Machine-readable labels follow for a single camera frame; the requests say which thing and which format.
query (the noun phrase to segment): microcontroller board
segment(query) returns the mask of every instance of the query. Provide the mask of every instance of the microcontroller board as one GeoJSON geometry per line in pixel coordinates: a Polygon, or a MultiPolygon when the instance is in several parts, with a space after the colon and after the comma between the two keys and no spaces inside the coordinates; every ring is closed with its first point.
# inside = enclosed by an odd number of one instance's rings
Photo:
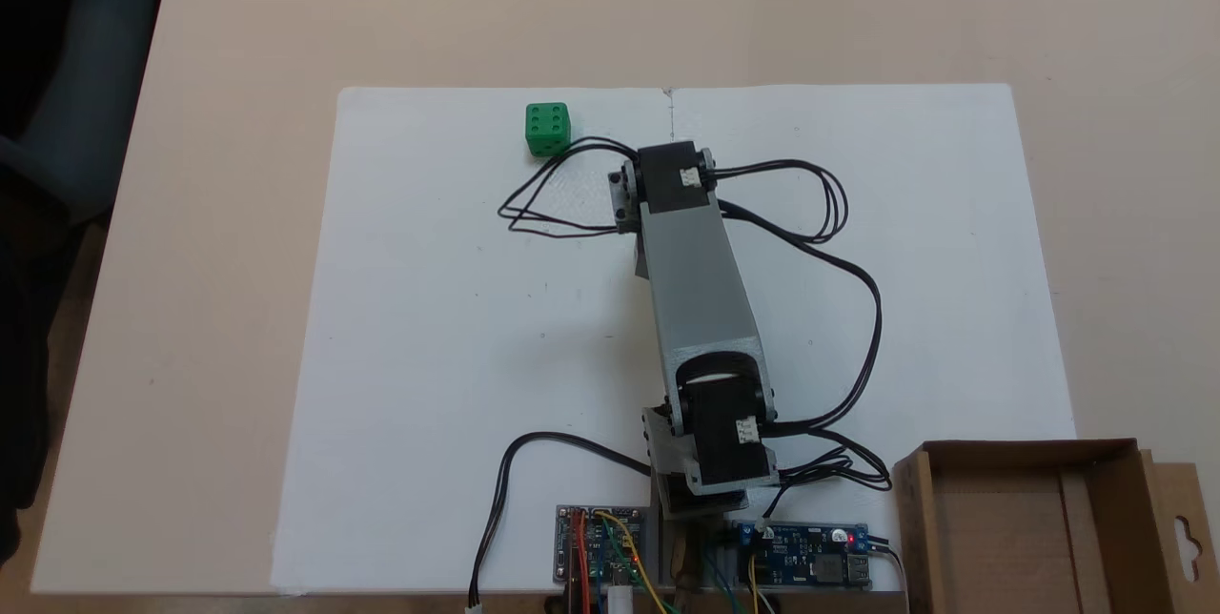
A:
{"type": "Polygon", "coordinates": [[[622,521],[631,531],[631,542],[636,548],[645,549],[648,508],[560,505],[555,508],[555,560],[551,570],[555,582],[580,577],[581,538],[584,546],[583,564],[590,582],[600,580],[603,585],[623,586],[638,582],[639,566],[622,535],[622,527],[598,516],[598,511],[622,521]]]}
{"type": "Polygon", "coordinates": [[[869,577],[869,526],[864,524],[732,524],[739,585],[749,583],[750,557],[759,587],[864,588],[869,577]]]}

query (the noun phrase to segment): yellow wire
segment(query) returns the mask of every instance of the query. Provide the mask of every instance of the yellow wire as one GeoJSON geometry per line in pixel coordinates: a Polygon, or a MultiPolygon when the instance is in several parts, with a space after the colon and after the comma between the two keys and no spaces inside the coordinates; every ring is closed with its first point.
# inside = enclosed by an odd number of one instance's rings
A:
{"type": "Polygon", "coordinates": [[[750,555],[750,590],[754,591],[754,614],[759,614],[759,585],[754,580],[754,555],[750,555]]]}
{"type": "Polygon", "coordinates": [[[661,602],[661,596],[656,594],[656,588],[654,588],[653,582],[648,580],[648,571],[644,570],[644,563],[639,560],[639,551],[636,549],[636,541],[631,538],[631,529],[627,527],[627,524],[623,524],[617,516],[606,514],[605,511],[594,511],[593,514],[619,524],[619,530],[622,531],[623,537],[627,540],[627,547],[631,548],[632,559],[634,559],[636,565],[639,566],[639,580],[644,581],[644,587],[648,588],[648,594],[653,596],[653,602],[656,603],[656,608],[661,610],[661,614],[669,614],[665,609],[665,603],[661,602]]]}

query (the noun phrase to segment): brown cardboard box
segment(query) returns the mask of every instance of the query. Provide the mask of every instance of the brown cardboard box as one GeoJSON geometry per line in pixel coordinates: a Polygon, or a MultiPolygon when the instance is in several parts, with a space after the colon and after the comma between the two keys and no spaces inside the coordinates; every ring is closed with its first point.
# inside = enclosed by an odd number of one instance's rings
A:
{"type": "Polygon", "coordinates": [[[1220,612],[1194,465],[1154,464],[1133,439],[927,442],[894,481],[913,613],[1220,612]]]}

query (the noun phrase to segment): white paper sheet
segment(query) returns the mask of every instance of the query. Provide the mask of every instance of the white paper sheet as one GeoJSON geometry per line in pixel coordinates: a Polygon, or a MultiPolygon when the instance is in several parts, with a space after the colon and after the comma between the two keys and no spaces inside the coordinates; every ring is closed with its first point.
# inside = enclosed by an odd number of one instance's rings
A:
{"type": "MultiPolygon", "coordinates": [[[[273,586],[464,591],[515,436],[566,431],[644,458],[639,410],[662,385],[631,237],[547,240],[494,216],[537,167],[521,137],[532,101],[566,101],[577,135],[644,146],[672,134],[710,148],[719,166],[810,159],[839,176],[850,220],[825,249],[871,271],[884,332],[869,391],[836,428],[889,464],[924,439],[1075,437],[1004,85],[345,89],[273,586]]],[[[549,209],[608,222],[616,165],[565,165],[549,209]]],[[[717,193],[789,228],[821,220],[810,176],[747,176],[717,193]]],[[[758,228],[728,226],[780,415],[820,414],[859,370],[871,298],[758,228]]],[[[825,448],[775,446],[781,465],[825,448]]],[[[642,476],[554,443],[526,447],[482,591],[553,587],[556,504],[647,502],[642,476]]],[[[891,496],[841,481],[788,493],[776,518],[898,536],[891,496]]],[[[897,590],[888,565],[874,576],[897,590]]]]}

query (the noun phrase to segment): cable connector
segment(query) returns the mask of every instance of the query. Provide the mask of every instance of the cable connector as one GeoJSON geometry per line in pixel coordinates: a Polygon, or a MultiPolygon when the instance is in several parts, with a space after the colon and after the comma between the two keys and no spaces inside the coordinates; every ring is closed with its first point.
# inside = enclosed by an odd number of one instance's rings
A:
{"type": "Polygon", "coordinates": [[[606,588],[606,614],[632,614],[632,587],[610,586],[606,588]]]}

